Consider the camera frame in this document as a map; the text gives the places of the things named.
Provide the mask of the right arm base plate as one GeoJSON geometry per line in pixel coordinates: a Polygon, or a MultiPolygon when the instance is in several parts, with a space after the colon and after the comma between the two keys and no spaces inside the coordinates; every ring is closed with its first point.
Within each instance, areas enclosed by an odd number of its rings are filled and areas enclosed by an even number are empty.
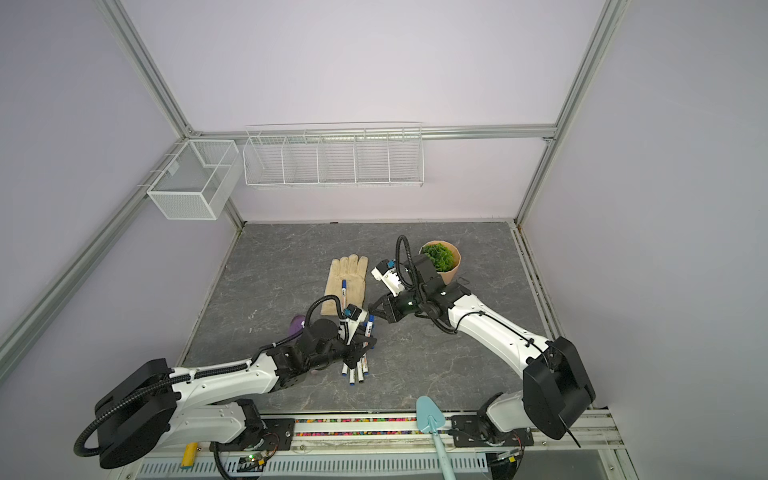
{"type": "Polygon", "coordinates": [[[501,432],[477,413],[453,415],[448,434],[456,447],[529,447],[534,439],[529,429],[501,432]]]}

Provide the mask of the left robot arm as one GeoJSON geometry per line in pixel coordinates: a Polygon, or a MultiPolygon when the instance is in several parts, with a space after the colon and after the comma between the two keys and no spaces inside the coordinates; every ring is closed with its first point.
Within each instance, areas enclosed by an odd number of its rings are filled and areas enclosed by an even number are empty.
{"type": "Polygon", "coordinates": [[[266,424],[254,396],[292,387],[336,362],[354,367],[376,343],[356,320],[321,318],[244,360],[196,368],[148,361],[95,405],[73,452],[115,469],[165,446],[208,442],[218,452],[278,446],[282,432],[266,424]]]}

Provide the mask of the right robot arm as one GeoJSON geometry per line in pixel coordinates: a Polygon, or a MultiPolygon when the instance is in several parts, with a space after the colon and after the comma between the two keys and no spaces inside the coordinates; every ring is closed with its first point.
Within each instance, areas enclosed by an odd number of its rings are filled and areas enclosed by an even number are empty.
{"type": "Polygon", "coordinates": [[[492,396],[477,411],[476,437],[500,444],[515,430],[535,428],[555,440],[588,409],[596,393],[575,345],[534,334],[491,309],[466,286],[445,283],[425,255],[405,264],[383,260],[371,274],[389,292],[369,306],[396,323],[422,315],[448,334],[463,333],[498,356],[522,380],[513,393],[492,396]]]}

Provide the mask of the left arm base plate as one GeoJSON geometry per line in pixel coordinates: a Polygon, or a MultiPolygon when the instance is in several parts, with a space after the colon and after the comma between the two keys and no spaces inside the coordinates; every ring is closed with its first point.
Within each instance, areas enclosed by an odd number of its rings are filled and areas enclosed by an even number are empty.
{"type": "Polygon", "coordinates": [[[291,448],[296,421],[293,418],[267,418],[260,427],[247,427],[228,443],[218,443],[220,452],[286,451],[291,448]]]}

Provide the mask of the white marker pen one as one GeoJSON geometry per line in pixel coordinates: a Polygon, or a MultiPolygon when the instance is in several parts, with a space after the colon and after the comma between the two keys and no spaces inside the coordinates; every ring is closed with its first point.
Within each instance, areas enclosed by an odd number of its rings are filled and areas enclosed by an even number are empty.
{"type": "Polygon", "coordinates": [[[341,283],[341,306],[342,310],[345,310],[348,305],[348,287],[347,280],[343,279],[341,283]]]}

